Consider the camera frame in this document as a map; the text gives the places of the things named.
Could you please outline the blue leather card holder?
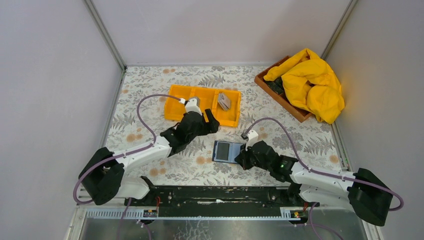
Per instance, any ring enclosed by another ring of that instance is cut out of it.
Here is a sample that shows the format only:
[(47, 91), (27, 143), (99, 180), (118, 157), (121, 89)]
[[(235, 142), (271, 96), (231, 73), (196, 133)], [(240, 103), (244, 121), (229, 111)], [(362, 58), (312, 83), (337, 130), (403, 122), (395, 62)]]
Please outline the blue leather card holder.
[(212, 161), (226, 164), (237, 164), (236, 157), (245, 144), (216, 140), (213, 145)]

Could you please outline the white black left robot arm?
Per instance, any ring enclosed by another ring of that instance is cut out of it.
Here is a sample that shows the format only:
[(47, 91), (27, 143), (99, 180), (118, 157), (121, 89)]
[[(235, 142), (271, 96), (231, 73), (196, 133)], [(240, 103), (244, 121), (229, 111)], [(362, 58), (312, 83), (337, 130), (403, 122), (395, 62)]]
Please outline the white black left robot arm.
[(196, 137), (217, 133), (219, 126), (220, 122), (210, 109), (206, 109), (205, 113), (189, 111), (153, 142), (117, 152), (102, 147), (79, 174), (74, 190), (83, 186), (91, 198), (88, 202), (98, 206), (115, 197), (134, 198), (148, 206), (155, 200), (154, 190), (141, 177), (126, 177), (125, 174), (145, 163), (183, 151)]

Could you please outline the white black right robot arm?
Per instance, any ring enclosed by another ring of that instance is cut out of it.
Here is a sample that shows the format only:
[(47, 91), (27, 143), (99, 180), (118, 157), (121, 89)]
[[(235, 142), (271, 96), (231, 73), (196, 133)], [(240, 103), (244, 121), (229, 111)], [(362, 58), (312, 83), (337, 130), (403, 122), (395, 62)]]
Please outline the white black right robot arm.
[(278, 154), (264, 141), (240, 148), (235, 162), (244, 170), (260, 168), (279, 182), (290, 183), (287, 201), (293, 206), (303, 202), (344, 208), (360, 219), (383, 227), (393, 194), (370, 170), (336, 172), (323, 168), (307, 169), (293, 157)]

